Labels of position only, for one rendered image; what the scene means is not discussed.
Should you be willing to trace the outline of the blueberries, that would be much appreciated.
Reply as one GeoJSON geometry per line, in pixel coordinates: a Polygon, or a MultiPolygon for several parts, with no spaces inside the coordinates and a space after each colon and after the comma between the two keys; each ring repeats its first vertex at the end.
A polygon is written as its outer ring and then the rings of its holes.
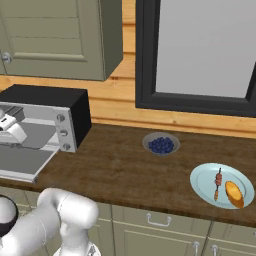
{"type": "Polygon", "coordinates": [[[158,137],[148,143],[149,149],[157,154],[168,154],[174,148],[173,141],[168,137],[158,137]]]}

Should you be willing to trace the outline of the pale blue plate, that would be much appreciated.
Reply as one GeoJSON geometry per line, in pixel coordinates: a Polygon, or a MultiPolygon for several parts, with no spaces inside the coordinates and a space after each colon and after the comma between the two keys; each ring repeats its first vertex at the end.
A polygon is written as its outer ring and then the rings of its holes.
{"type": "Polygon", "coordinates": [[[247,207],[253,201],[255,191],[251,181],[233,167],[219,163],[205,163],[194,168],[190,174],[190,184],[193,190],[204,201],[223,209],[238,209],[228,200],[225,192],[226,181],[232,181],[239,187],[244,198],[244,207],[247,207]],[[218,200],[215,201],[216,185],[214,181],[219,168],[222,170],[222,185],[218,190],[218,200]]]}

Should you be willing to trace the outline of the baguette bread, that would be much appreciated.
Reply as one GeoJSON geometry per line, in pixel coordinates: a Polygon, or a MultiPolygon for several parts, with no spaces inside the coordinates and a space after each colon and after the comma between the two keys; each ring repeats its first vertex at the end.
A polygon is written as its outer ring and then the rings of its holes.
{"type": "Polygon", "coordinates": [[[235,207],[242,209],[244,207],[244,198],[239,187],[232,181],[225,182],[225,192],[228,200],[235,207]]]}

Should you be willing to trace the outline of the olive base cupboard door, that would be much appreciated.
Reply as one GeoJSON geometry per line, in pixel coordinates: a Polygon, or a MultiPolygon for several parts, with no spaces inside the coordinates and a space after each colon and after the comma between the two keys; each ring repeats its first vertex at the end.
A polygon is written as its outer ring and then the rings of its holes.
{"type": "Polygon", "coordinates": [[[205,243],[204,237],[122,222],[114,222],[113,228],[116,256],[194,256],[194,241],[200,243],[201,256],[205,243]]]}
{"type": "Polygon", "coordinates": [[[217,256],[256,256],[256,246],[224,242],[209,238],[201,256],[213,256],[211,246],[217,245],[217,256]]]}

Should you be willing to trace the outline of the olive drawer front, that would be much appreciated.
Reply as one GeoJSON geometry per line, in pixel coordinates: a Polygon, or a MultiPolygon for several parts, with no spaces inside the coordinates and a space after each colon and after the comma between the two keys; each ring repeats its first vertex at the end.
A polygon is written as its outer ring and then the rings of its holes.
{"type": "MultiPolygon", "coordinates": [[[[27,213],[37,207],[37,199],[39,197],[38,192],[25,191],[15,188],[7,188],[0,186],[0,194],[11,198],[18,207],[19,215],[25,216],[27,213]]],[[[111,219],[111,207],[109,204],[98,203],[99,218],[111,219]]]]}
{"type": "Polygon", "coordinates": [[[179,216],[167,213],[154,212],[149,210],[135,209],[124,206],[112,206],[113,219],[115,221],[135,224],[139,226],[163,228],[164,230],[171,230],[183,233],[192,233],[198,235],[204,235],[207,233],[211,224],[208,220],[197,219],[186,216],[179,216]],[[167,216],[172,217],[172,221],[169,227],[157,227],[147,223],[146,214],[151,213],[157,218],[165,218],[167,216]]]}
{"type": "Polygon", "coordinates": [[[210,238],[232,243],[256,246],[256,228],[214,222],[210,238]]]}

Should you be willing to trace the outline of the kebab skewer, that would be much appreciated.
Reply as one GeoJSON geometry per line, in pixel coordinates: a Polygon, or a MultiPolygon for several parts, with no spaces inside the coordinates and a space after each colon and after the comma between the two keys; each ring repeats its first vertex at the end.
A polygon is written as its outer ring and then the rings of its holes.
{"type": "Polygon", "coordinates": [[[216,190],[214,192],[214,200],[217,201],[218,200],[218,190],[219,190],[219,187],[222,185],[222,173],[221,173],[221,168],[219,168],[219,171],[218,173],[216,174],[215,176],[215,185],[216,185],[216,190]]]}

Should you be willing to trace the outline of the olive wall cupboard body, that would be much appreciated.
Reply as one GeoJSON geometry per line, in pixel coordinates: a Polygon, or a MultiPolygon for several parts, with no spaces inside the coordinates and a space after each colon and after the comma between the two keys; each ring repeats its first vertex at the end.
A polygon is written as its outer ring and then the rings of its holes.
{"type": "Polygon", "coordinates": [[[105,79],[123,60],[122,0],[100,0],[105,79]]]}

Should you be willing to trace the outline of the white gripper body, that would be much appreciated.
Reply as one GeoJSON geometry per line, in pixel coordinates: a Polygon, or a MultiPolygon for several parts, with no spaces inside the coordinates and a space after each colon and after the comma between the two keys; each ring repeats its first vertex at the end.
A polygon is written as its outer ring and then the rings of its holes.
{"type": "Polygon", "coordinates": [[[0,143],[21,144],[27,138],[27,134],[22,127],[15,123],[6,131],[0,131],[0,143]]]}

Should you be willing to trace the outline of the black framed window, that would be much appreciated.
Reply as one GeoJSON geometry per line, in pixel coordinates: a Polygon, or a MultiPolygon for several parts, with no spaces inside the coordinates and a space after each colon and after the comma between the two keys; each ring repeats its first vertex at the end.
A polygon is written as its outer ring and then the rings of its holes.
{"type": "Polygon", "coordinates": [[[256,118],[256,0],[136,0],[135,102],[256,118]]]}

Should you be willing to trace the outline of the grey toaster oven door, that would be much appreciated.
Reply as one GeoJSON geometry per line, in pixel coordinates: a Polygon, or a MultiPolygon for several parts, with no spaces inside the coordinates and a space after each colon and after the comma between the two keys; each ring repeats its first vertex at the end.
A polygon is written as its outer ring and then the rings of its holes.
{"type": "Polygon", "coordinates": [[[58,147],[52,146],[32,149],[1,145],[0,178],[34,183],[58,151],[58,147]]]}

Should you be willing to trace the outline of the grey bowl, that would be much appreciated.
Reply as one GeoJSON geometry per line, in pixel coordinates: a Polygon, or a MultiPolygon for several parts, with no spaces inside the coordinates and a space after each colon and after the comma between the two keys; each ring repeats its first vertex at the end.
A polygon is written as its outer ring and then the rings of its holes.
{"type": "Polygon", "coordinates": [[[153,132],[153,133],[150,133],[150,134],[146,135],[146,136],[143,138],[143,140],[142,140],[142,145],[144,146],[144,148],[145,148],[146,150],[148,150],[149,152],[151,152],[151,153],[154,154],[154,155],[158,155],[158,156],[167,156],[167,155],[169,155],[169,154],[175,153],[175,152],[180,148],[180,141],[179,141],[179,139],[178,139],[177,137],[175,137],[174,135],[171,135],[171,134],[169,134],[169,133],[166,133],[166,132],[153,132]],[[148,143],[149,143],[150,141],[152,141],[153,139],[156,139],[156,138],[158,138],[158,137],[168,137],[168,138],[170,138],[170,139],[173,141],[173,143],[174,143],[174,148],[173,148],[173,150],[172,150],[170,153],[168,153],[168,154],[157,154],[157,153],[152,152],[152,151],[149,149],[148,143]]]}

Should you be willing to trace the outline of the olive wall cupboard door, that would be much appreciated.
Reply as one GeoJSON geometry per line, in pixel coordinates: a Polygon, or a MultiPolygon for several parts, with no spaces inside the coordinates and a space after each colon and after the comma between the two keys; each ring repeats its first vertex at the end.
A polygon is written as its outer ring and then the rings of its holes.
{"type": "Polygon", "coordinates": [[[0,22],[8,75],[105,79],[99,0],[0,0],[0,22]]]}

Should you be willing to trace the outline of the black toaster oven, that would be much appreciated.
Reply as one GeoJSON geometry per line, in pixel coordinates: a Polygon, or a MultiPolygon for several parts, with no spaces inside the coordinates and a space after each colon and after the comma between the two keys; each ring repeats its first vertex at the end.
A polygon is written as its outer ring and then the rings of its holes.
{"type": "Polygon", "coordinates": [[[0,93],[0,104],[21,107],[25,122],[52,122],[61,151],[75,152],[91,128],[86,89],[15,84],[0,93]],[[58,114],[65,116],[63,122],[57,120],[58,114]],[[61,136],[62,129],[67,136],[61,136]],[[65,150],[64,143],[71,148],[65,150]]]}

